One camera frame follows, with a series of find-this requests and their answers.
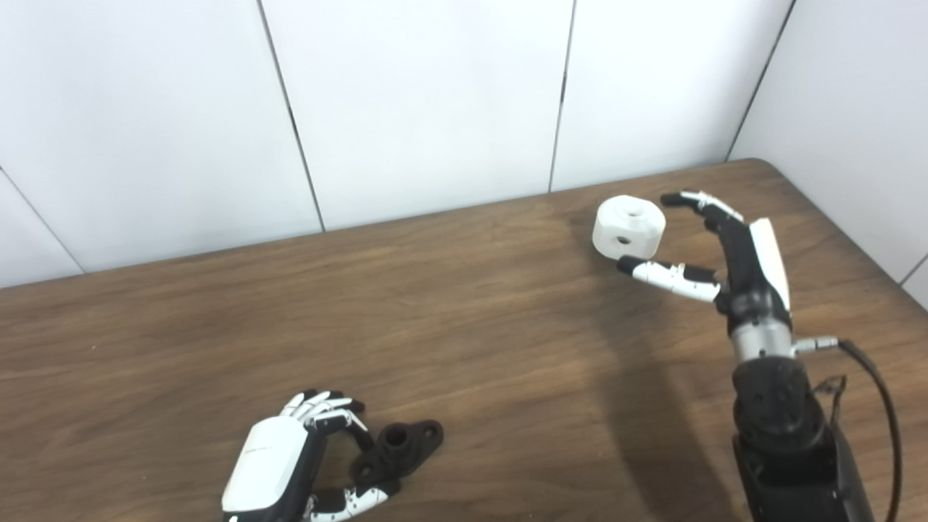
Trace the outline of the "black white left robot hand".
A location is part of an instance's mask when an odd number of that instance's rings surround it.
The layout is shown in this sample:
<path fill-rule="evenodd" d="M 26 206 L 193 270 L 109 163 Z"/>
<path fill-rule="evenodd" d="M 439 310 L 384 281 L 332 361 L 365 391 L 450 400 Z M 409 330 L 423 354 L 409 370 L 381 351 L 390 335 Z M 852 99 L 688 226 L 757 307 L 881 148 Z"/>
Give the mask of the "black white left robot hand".
<path fill-rule="evenodd" d="M 344 431 L 359 449 L 373 447 L 358 417 L 364 403 L 341 391 L 304 390 L 279 414 L 256 423 L 223 490 L 223 521 L 345 521 L 385 503 L 398 479 L 314 492 L 328 437 Z"/>

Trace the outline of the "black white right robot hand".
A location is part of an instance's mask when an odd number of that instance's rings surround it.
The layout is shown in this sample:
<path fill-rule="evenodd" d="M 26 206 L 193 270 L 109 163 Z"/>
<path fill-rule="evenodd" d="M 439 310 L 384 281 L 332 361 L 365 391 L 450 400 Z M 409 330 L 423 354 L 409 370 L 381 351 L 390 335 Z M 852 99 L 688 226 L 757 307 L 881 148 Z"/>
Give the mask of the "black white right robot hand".
<path fill-rule="evenodd" d="M 738 363 L 783 357 L 795 359 L 791 294 L 778 241 L 768 218 L 751 223 L 721 199 L 703 191 L 664 193 L 660 204 L 686 206 L 703 218 L 720 241 L 726 277 L 698 265 L 673 265 L 624 255 L 620 272 L 635 280 L 699 302 L 715 305 L 728 321 Z"/>

